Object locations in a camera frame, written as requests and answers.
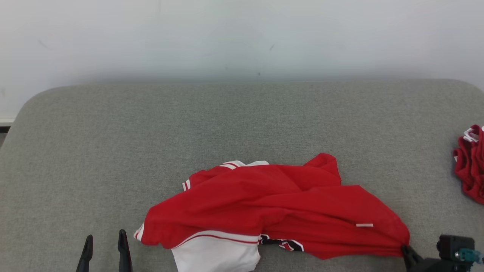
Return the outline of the red shorts with white stripe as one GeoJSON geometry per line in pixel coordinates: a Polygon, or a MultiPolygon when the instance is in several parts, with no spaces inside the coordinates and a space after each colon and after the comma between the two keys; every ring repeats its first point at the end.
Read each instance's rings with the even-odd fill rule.
{"type": "Polygon", "coordinates": [[[463,193],[484,206],[484,126],[475,124],[458,138],[453,158],[453,172],[461,181],[463,193]]]}

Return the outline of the grey fabric sofa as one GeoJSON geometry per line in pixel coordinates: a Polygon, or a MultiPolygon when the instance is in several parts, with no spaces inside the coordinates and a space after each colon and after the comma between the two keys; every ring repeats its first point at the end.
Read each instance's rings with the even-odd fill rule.
{"type": "Polygon", "coordinates": [[[79,85],[28,100],[0,148],[0,272],[117,272],[125,229],[135,272],[176,272],[171,251],[133,238],[153,205],[201,169],[333,155],[437,258],[441,234],[484,252],[484,206],[453,173],[453,150],[484,125],[484,92],[457,80],[79,85]]]}

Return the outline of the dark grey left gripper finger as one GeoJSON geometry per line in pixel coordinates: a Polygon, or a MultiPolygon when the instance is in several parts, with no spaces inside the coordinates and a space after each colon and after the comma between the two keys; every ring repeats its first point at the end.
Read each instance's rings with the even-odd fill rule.
{"type": "Polygon", "coordinates": [[[89,272],[90,261],[93,253],[93,236],[88,235],[80,255],[76,272],[89,272]]]}
{"type": "Polygon", "coordinates": [[[131,260],[129,243],[128,243],[126,231],[124,229],[119,230],[118,250],[119,250],[119,272],[133,272],[133,265],[131,260]]]}

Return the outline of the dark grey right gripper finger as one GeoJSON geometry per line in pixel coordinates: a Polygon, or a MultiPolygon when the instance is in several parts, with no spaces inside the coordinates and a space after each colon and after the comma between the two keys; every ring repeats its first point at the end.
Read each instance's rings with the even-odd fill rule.
{"type": "Polygon", "coordinates": [[[416,266],[423,261],[423,258],[411,246],[401,246],[401,252],[406,266],[416,266]]]}

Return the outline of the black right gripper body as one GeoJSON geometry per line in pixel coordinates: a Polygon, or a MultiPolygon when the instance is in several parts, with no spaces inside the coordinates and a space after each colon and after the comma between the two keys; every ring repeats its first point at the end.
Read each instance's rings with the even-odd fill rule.
{"type": "Polygon", "coordinates": [[[406,272],[469,272],[471,262],[441,259],[406,259],[406,272]]]}

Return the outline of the red and white jersey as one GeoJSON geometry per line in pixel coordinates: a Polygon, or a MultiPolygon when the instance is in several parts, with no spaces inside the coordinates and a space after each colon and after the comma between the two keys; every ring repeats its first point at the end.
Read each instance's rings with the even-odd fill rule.
{"type": "Polygon", "coordinates": [[[320,259],[401,257],[410,233],[376,196],[342,185],[337,159],[320,153],[300,166],[230,161],[192,174],[134,238],[171,250],[178,272],[251,272],[259,245],[320,259]]]}

